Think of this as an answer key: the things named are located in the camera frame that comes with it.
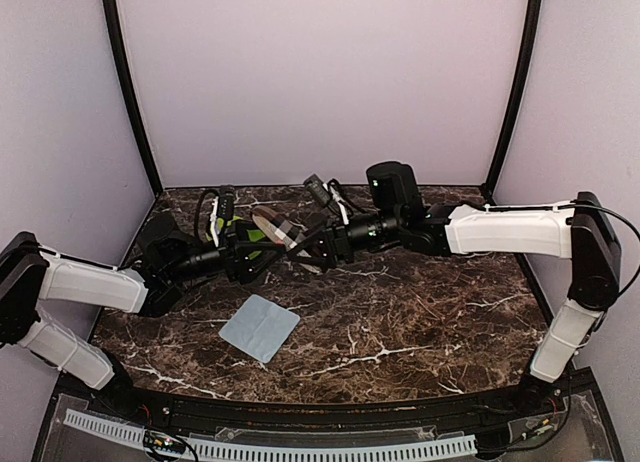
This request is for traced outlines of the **light blue cleaning cloth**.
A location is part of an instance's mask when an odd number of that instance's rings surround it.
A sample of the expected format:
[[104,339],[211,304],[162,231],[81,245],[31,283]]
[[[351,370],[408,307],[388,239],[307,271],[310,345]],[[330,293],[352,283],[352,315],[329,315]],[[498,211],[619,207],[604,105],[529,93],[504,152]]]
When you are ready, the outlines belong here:
[[261,296],[251,295],[220,329],[219,336],[253,359],[267,364],[300,321],[300,316]]

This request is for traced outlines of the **plaid sunglasses case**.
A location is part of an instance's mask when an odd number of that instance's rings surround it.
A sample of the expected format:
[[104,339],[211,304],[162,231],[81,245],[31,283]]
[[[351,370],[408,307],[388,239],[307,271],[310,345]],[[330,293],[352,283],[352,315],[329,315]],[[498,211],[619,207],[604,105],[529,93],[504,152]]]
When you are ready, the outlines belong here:
[[254,207],[251,219],[271,242],[283,245],[287,250],[294,249],[306,239],[305,225],[294,223],[269,207]]

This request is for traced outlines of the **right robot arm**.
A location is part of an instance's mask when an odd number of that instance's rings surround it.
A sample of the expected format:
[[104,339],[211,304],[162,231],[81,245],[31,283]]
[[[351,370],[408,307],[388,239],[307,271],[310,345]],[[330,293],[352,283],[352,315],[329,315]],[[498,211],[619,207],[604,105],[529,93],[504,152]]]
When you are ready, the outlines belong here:
[[292,248],[290,260],[323,271],[350,263],[359,250],[401,246],[428,256],[500,252],[568,259],[572,281],[564,304],[532,356],[528,378],[510,395],[521,416],[534,414],[592,327],[618,300],[621,246],[608,211],[591,192],[534,206],[424,206],[413,169],[389,161],[366,171],[375,211],[325,223]]

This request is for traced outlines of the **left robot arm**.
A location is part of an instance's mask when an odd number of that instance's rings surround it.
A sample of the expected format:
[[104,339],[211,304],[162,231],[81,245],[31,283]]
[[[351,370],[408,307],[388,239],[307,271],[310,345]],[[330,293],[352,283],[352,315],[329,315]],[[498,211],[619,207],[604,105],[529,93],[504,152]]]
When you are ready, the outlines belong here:
[[127,268],[99,264],[41,245],[18,233],[1,253],[1,342],[19,345],[87,387],[120,418],[141,409],[140,394],[124,381],[125,370],[101,349],[79,338],[45,310],[42,300],[67,300],[142,317],[167,314],[186,294],[186,283],[224,274],[232,282],[257,279],[285,252],[267,237],[253,241],[252,222],[236,220],[217,241],[182,231],[164,212],[136,239],[140,255]]

